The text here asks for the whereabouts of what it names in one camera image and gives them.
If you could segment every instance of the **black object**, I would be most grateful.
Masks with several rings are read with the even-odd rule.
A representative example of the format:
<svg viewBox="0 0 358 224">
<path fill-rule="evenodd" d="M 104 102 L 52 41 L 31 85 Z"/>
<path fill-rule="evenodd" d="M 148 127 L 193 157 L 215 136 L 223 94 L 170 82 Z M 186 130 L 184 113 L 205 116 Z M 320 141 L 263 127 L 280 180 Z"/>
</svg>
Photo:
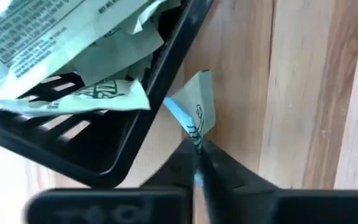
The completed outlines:
<svg viewBox="0 0 358 224">
<path fill-rule="evenodd" d="M 358 191 L 279 189 L 212 142 L 203 146 L 196 153 L 193 142 L 184 140 L 139 189 L 41 193 L 29 204 L 26 219 L 29 224 L 192 223 L 196 174 L 213 224 L 358 223 Z"/>
<path fill-rule="evenodd" d="M 41 126 L 55 117 L 26 119 L 0 111 L 0 146 L 92 187 L 115 187 L 122 182 L 147 131 L 185 58 L 212 0 L 187 0 L 183 7 L 164 12 L 159 31 L 166 44 L 155 53 L 143 83 L 150 111 L 76 114 L 48 130 Z M 72 86 L 62 91 L 55 87 Z M 75 74 L 41 83 L 22 97 L 53 101 L 83 86 Z M 88 124 L 71 139 L 62 136 Z"/>
</svg>

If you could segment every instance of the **black plastic tray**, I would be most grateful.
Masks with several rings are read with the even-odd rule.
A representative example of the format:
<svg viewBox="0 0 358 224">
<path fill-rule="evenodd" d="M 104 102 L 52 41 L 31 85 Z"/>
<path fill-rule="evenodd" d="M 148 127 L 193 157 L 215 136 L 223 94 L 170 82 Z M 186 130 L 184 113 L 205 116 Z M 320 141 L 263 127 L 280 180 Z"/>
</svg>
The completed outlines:
<svg viewBox="0 0 358 224">
<path fill-rule="evenodd" d="M 115 187 L 127 175 L 137 152 L 185 58 L 212 0 L 187 0 L 182 8 L 164 12 L 159 31 L 165 45 L 155 52 L 143 83 L 150 111 L 90 112 L 70 116 L 52 129 L 42 126 L 56 117 L 26 119 L 0 111 L 0 146 L 91 187 Z M 54 90 L 66 83 L 64 90 Z M 83 87 L 78 75 L 66 74 L 41 83 L 22 97 L 55 100 Z M 65 133 L 79 124 L 87 127 L 71 139 Z M 1 164 L 6 169 L 9 164 Z"/>
</svg>

